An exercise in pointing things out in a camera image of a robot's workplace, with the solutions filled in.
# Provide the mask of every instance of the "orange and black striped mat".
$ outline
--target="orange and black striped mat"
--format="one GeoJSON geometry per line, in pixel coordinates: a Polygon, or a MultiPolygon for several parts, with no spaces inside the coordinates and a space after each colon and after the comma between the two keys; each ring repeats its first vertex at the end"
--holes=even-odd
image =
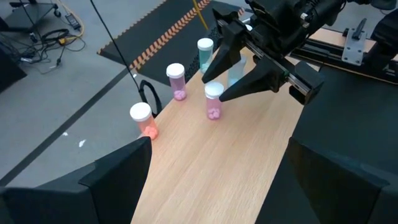
{"type": "MultiPolygon", "coordinates": [[[[206,30],[198,17],[191,1],[165,0],[141,20],[133,24],[122,34],[116,36],[120,48],[130,69],[135,69],[142,75],[169,85],[165,75],[167,65],[181,63],[189,69],[189,79],[197,71],[195,57],[197,56],[197,40],[211,35],[215,20],[214,7],[230,8],[243,14],[243,9],[226,3],[201,0],[198,7],[209,30],[206,30]]],[[[113,43],[108,43],[98,51],[98,54],[123,64],[113,43]]]]}

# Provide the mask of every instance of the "black mat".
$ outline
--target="black mat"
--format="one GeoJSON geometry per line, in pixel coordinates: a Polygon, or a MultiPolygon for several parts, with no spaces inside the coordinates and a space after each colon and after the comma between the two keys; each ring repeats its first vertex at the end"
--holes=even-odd
{"type": "MultiPolygon", "coordinates": [[[[322,73],[325,84],[304,108],[294,138],[398,175],[398,86],[334,68],[322,73]]],[[[318,223],[285,157],[258,223],[318,223]]]]}
{"type": "MultiPolygon", "coordinates": [[[[212,13],[213,7],[227,7],[235,11],[240,9],[238,6],[217,1],[202,1],[202,3],[204,8],[201,10],[201,14],[209,27],[214,27],[213,24],[215,23],[212,13]]],[[[119,45],[127,62],[134,65],[133,61],[138,61],[137,58],[142,53],[148,55],[147,49],[192,8],[193,4],[191,1],[166,0],[145,18],[120,35],[116,39],[116,43],[119,45]]],[[[190,68],[193,58],[198,53],[197,40],[206,37],[210,32],[204,28],[200,18],[196,15],[176,32],[172,38],[168,39],[167,43],[154,53],[149,60],[146,60],[137,71],[158,82],[170,85],[169,79],[165,75],[166,67],[171,63],[178,62],[184,65],[186,70],[189,70],[187,77],[191,77],[192,73],[197,71],[197,68],[196,70],[190,68]]],[[[113,44],[109,44],[100,50],[99,54],[115,62],[123,63],[113,44]]]]}

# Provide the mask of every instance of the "wooden table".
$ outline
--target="wooden table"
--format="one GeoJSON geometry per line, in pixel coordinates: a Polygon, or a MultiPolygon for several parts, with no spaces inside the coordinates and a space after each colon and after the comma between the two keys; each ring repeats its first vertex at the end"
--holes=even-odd
{"type": "MultiPolygon", "coordinates": [[[[341,34],[330,30],[313,38],[344,44],[341,34]]],[[[242,53],[248,72],[252,53],[242,53]]],[[[187,83],[185,101],[172,100],[156,118],[160,135],[152,142],[149,175],[132,223],[256,221],[303,106],[285,85],[278,94],[225,102],[222,119],[210,121],[201,76],[198,72],[187,83]]],[[[226,74],[218,80],[226,84],[226,74]]]]}

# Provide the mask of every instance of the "gray floor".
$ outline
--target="gray floor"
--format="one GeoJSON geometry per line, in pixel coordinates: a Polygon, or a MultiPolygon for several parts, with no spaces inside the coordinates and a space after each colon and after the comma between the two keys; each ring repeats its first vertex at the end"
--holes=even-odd
{"type": "MultiPolygon", "coordinates": [[[[161,0],[96,2],[111,32],[117,35],[161,0]]],[[[224,2],[246,7],[243,0],[224,2]]],[[[1,16],[11,10],[6,3],[0,2],[1,16]]],[[[123,66],[96,54],[100,47],[109,42],[109,37],[90,2],[64,0],[64,3],[83,19],[87,47],[82,52],[65,52],[62,67],[48,75],[41,75],[37,68],[24,67],[28,77],[0,94],[0,178],[123,69],[123,66]]],[[[371,30],[382,14],[369,6],[348,4],[332,29],[355,27],[364,17],[368,18],[367,29],[371,30]]],[[[53,15],[49,15],[41,27],[44,32],[60,26],[65,27],[53,15]]],[[[80,43],[75,43],[71,48],[79,46],[80,43]]],[[[46,71],[59,54],[60,50],[51,52],[53,62],[39,65],[39,69],[46,71]]],[[[169,87],[145,79],[154,84],[158,94],[162,95],[163,105],[166,105],[172,98],[169,87]]],[[[129,108],[139,100],[131,78],[125,77],[66,131],[67,136],[65,134],[58,138],[9,186],[35,187],[133,141],[139,131],[129,117],[129,108]],[[79,146],[81,141],[84,141],[82,147],[79,146]]]]}

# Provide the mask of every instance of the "pink pill bottle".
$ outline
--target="pink pill bottle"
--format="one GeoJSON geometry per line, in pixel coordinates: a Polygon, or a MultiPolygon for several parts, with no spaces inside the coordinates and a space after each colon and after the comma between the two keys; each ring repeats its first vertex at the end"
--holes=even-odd
{"type": "Polygon", "coordinates": [[[147,103],[136,103],[130,109],[131,118],[137,122],[142,135],[150,137],[151,140],[156,139],[159,130],[152,116],[152,110],[147,103]]]}
{"type": "Polygon", "coordinates": [[[166,74],[170,78],[174,99],[177,101],[185,100],[187,97],[184,73],[184,66],[180,63],[170,64],[166,68],[166,74]]]}
{"type": "Polygon", "coordinates": [[[224,92],[223,84],[219,82],[209,82],[205,85],[206,113],[210,120],[221,118],[222,102],[219,97],[224,92]]]}

